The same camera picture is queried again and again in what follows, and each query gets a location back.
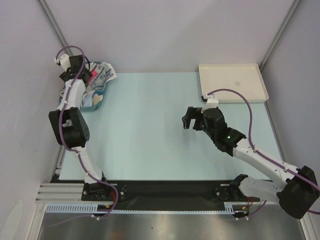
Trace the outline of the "pink red towel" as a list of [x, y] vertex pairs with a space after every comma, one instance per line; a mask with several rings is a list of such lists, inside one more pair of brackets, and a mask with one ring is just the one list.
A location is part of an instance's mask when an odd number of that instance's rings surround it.
[[98, 75], [98, 73], [95, 70], [93, 70], [91, 72], [91, 74], [92, 74], [92, 76], [91, 76], [90, 80], [94, 79]]

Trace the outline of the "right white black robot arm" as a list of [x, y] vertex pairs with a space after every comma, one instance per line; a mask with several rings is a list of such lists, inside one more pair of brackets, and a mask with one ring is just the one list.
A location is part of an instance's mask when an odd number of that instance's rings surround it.
[[227, 125], [218, 107], [202, 109], [190, 106], [182, 117], [183, 128], [189, 129], [192, 120], [195, 121], [193, 129], [203, 131], [218, 150], [244, 161], [269, 178], [268, 181], [258, 180], [240, 174], [230, 188], [234, 200], [256, 197], [276, 203], [289, 216], [299, 220], [311, 211], [320, 197], [316, 175], [311, 168], [298, 168], [263, 153], [243, 133]]

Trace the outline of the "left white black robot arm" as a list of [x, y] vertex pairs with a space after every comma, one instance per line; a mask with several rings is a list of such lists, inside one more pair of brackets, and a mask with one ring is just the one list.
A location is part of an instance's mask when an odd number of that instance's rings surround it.
[[63, 54], [55, 60], [64, 72], [60, 78], [65, 83], [64, 94], [57, 110], [48, 114], [55, 138], [59, 145], [72, 152], [84, 174], [82, 201], [105, 201], [110, 195], [103, 171], [93, 161], [86, 148], [90, 139], [89, 127], [80, 111], [83, 94], [92, 77], [85, 67], [82, 55]]

